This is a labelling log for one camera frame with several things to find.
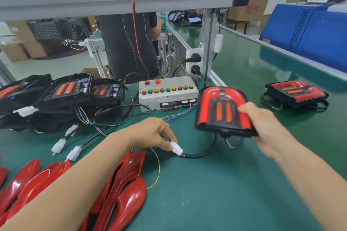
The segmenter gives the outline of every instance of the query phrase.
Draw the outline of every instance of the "green table surface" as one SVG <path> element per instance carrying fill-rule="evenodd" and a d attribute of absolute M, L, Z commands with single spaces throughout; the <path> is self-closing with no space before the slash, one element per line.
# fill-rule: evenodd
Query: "green table surface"
<path fill-rule="evenodd" d="M 185 31 L 179 27 L 176 30 L 180 34 Z M 190 31 L 195 37 L 191 33 L 182 37 L 196 47 L 201 30 Z M 304 80 L 330 94 L 331 105 L 325 112 L 284 110 L 275 115 L 302 144 L 347 178 L 343 137 L 347 84 L 242 36 L 224 30 L 222 34 L 223 48 L 212 69 L 228 86 L 242 90 L 257 105 L 261 106 L 259 98 L 265 84 L 283 80 Z M 163 117 L 167 112 L 154 114 Z M 137 107 L 126 126 L 148 116 Z M 171 124 L 179 145 L 190 154 L 202 152 L 214 138 L 194 129 L 194 116 L 193 110 Z M 74 146 L 95 134 L 90 127 L 85 128 L 68 140 L 61 154 L 51 156 L 52 146 L 68 127 L 47 135 L 1 130 L 1 166 L 10 170 L 6 185 L 30 160 L 39 158 L 41 168 L 63 161 Z M 81 157 L 101 140 L 99 137 L 90 143 Z M 276 163 L 264 156 L 251 139 L 240 148 L 229 149 L 218 138 L 214 152 L 197 160 L 162 150 L 158 155 L 159 181 L 148 190 L 143 207 L 127 230 L 321 230 Z M 150 186 L 157 175 L 157 159 L 153 153 L 148 154 L 141 176 Z"/>

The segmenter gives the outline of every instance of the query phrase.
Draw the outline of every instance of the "blue cover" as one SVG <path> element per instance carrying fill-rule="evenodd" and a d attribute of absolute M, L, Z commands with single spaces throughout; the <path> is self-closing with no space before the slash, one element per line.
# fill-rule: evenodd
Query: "blue cover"
<path fill-rule="evenodd" d="M 347 73 L 347 13 L 315 11 L 295 53 Z"/>
<path fill-rule="evenodd" d="M 272 12 L 259 39 L 294 52 L 313 12 L 317 10 L 326 11 L 329 6 L 279 4 Z"/>

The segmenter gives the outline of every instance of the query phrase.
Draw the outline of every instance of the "finger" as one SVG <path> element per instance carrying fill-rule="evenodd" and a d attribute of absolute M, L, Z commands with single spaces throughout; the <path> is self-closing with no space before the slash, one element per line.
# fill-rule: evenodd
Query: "finger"
<path fill-rule="evenodd" d="M 165 140 L 163 138 L 161 138 L 159 147 L 165 151 L 168 151 L 168 152 L 171 152 L 173 150 L 172 145 L 167 140 Z"/>
<path fill-rule="evenodd" d="M 246 113 L 253 122 L 259 117 L 259 110 L 260 109 L 253 102 L 246 102 L 238 107 L 238 111 Z"/>
<path fill-rule="evenodd" d="M 164 122 L 162 127 L 162 133 L 167 139 L 171 139 L 175 143 L 177 143 L 177 137 L 175 136 L 174 132 L 171 130 L 170 125 L 166 122 Z"/>

